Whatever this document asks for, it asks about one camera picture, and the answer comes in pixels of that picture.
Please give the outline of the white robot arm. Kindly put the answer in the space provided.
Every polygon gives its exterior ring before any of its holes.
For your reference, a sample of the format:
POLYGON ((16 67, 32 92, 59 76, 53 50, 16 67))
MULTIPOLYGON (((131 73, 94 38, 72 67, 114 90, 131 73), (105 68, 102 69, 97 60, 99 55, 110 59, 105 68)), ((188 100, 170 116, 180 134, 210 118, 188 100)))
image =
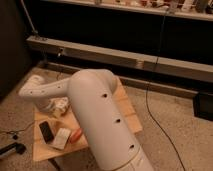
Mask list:
POLYGON ((103 171, 154 171, 113 98, 116 88, 117 78, 111 71, 83 69, 48 84, 38 85, 31 77, 19 90, 19 95, 32 101, 68 98, 103 171))

